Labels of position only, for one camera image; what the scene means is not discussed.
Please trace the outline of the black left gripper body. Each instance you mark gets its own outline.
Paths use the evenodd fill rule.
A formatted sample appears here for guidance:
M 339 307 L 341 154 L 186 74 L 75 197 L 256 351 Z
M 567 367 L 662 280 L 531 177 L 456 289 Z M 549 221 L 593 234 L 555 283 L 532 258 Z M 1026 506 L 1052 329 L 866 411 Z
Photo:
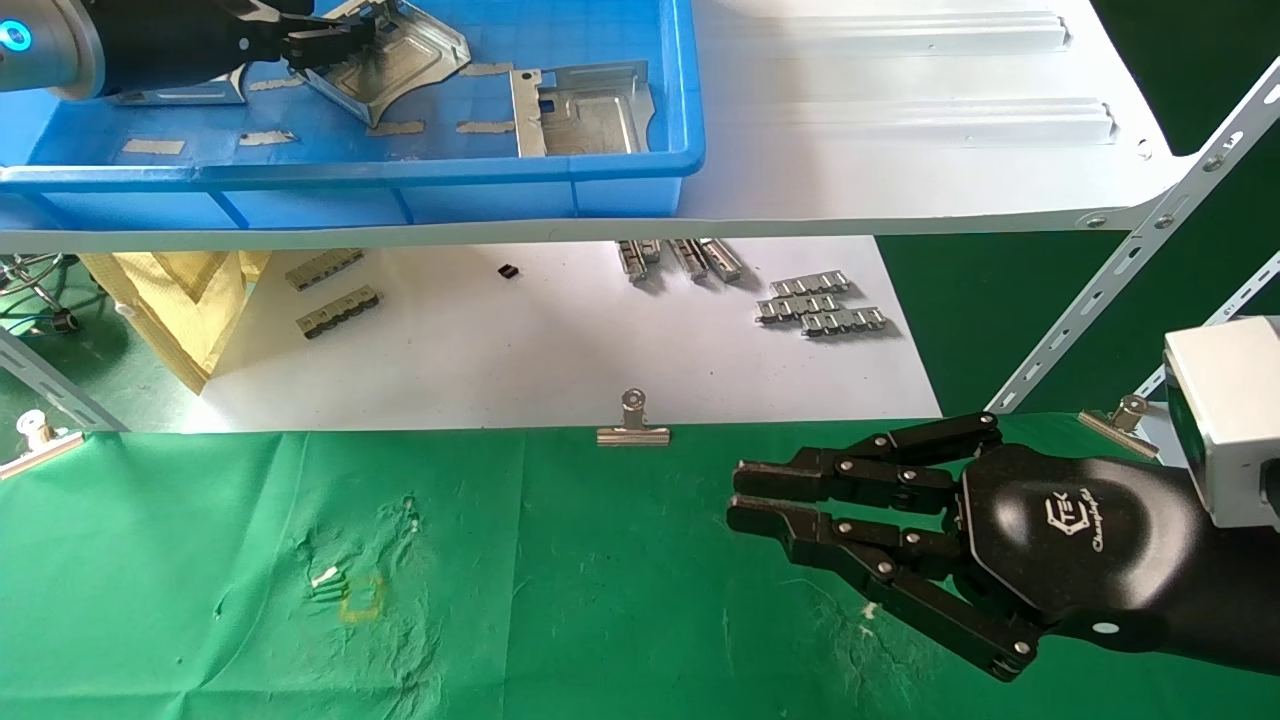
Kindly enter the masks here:
M 274 61 L 274 23 L 292 1 L 90 1 L 104 94 L 198 85 L 247 61 Z

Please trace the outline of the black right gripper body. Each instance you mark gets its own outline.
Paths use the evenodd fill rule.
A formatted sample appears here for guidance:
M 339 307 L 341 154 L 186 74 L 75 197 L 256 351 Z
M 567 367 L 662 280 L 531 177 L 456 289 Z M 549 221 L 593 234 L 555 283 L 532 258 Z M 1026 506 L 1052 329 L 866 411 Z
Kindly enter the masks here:
M 1277 533 L 1216 527 L 1188 471 L 1005 445 L 961 475 L 961 596 L 1041 633 L 1276 674 Z

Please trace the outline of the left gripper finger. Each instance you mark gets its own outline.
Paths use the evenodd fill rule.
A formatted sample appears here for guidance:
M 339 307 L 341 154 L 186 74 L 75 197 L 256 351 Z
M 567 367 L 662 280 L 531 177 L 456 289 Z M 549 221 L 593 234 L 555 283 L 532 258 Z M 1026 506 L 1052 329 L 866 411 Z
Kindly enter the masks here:
M 348 1 L 317 14 L 317 1 L 237 1 L 236 23 L 247 27 L 375 27 L 384 1 Z
M 284 18 L 283 59 L 294 70 L 330 67 L 371 47 L 374 18 Z

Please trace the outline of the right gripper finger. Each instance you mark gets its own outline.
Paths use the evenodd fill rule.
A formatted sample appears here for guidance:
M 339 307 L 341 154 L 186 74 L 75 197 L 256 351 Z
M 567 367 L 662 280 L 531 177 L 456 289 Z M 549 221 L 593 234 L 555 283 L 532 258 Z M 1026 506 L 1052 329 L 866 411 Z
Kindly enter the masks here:
M 790 562 L 833 573 L 911 629 L 1000 682 L 1038 656 L 1042 630 L 1019 612 L 963 597 L 979 568 L 945 533 L 836 518 L 813 506 L 733 496 L 731 530 L 780 542 Z
M 978 457 L 1002 443 L 996 416 L 974 413 L 881 432 L 845 448 L 801 447 L 787 462 L 741 461 L 733 470 L 733 491 L 937 515 L 959 495 L 957 482 L 942 465 Z

